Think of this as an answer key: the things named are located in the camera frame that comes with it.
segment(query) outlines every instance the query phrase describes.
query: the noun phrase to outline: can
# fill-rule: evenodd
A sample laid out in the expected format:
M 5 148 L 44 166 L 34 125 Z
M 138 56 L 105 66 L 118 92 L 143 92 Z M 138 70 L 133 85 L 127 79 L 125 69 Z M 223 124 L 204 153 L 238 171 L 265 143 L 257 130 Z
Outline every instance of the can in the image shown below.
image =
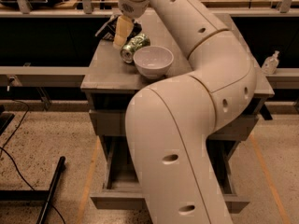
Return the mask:
M 126 63 L 133 62 L 134 53 L 143 47 L 150 45 L 150 39 L 147 35 L 140 33 L 134 36 L 121 49 L 121 57 Z

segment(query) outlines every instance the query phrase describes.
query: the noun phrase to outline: workbench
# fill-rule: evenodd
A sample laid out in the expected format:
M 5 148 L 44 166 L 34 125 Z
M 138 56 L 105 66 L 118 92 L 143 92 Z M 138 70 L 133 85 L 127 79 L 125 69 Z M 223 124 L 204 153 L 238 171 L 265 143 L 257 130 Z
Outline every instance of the workbench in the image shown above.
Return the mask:
M 246 42 L 227 14 L 216 14 L 232 29 L 247 49 Z M 174 63 L 163 78 L 170 78 L 191 72 L 192 69 L 182 55 L 178 45 L 169 34 L 154 10 L 148 9 L 140 20 L 143 33 L 150 38 L 151 45 L 159 45 L 174 53 Z M 249 200 L 235 193 L 228 160 L 237 145 L 248 138 L 255 126 L 263 103 L 274 95 L 255 63 L 257 87 L 249 107 L 243 114 L 219 131 L 209 136 L 206 145 L 215 174 L 219 180 L 224 200 L 232 213 L 238 213 Z M 102 40 L 90 64 L 92 74 L 86 75 L 81 84 L 89 106 L 90 118 L 95 133 L 99 136 L 107 159 L 106 178 L 102 192 L 92 193 L 97 208 L 138 209 L 144 208 L 141 189 L 135 175 L 125 138 L 125 111 L 131 98 L 153 81 L 139 75 L 133 64 L 125 63 L 112 42 Z

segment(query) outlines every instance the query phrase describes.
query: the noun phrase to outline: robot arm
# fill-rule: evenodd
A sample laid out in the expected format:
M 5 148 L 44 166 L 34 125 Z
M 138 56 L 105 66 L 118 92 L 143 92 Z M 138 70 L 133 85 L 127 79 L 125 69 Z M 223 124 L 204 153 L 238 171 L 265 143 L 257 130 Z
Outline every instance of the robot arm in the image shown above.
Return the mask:
M 128 146 L 151 219 L 233 223 L 206 139 L 249 104 L 256 85 L 253 57 L 198 0 L 149 1 L 193 69 L 141 90 L 127 108 Z M 135 18 L 147 3 L 120 0 L 119 7 Z

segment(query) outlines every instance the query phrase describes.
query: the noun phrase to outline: speckled floor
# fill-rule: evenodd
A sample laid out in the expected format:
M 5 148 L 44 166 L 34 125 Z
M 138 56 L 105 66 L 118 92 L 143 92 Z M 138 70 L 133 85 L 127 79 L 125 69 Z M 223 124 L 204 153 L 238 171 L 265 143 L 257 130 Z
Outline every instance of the speckled floor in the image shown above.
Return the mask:
M 24 114 L 21 105 L 9 108 L 16 116 L 0 136 L 1 146 Z M 269 109 L 274 120 L 260 119 L 230 160 L 236 192 L 250 199 L 233 215 L 237 224 L 299 223 L 299 115 L 289 105 Z M 89 192 L 101 191 L 106 162 L 86 104 L 54 105 L 48 112 L 37 104 L 31 110 L 6 150 L 36 189 L 48 188 L 59 158 L 66 157 L 54 205 L 67 224 L 151 223 L 147 210 L 97 210 L 88 197 Z M 29 189 L 6 154 L 0 158 L 0 174 L 0 189 Z M 36 223 L 39 210 L 35 203 L 2 202 L 0 223 Z M 63 222 L 51 210 L 47 223 Z

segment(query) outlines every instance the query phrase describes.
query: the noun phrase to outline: white plastic bottle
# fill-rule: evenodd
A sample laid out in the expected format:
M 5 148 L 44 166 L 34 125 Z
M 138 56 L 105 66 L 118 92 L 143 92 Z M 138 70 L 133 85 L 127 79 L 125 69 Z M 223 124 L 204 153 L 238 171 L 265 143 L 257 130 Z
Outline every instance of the white plastic bottle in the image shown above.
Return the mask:
M 262 71 L 267 75 L 272 75 L 277 70 L 279 59 L 279 51 L 276 50 L 272 56 L 267 57 L 262 65 Z

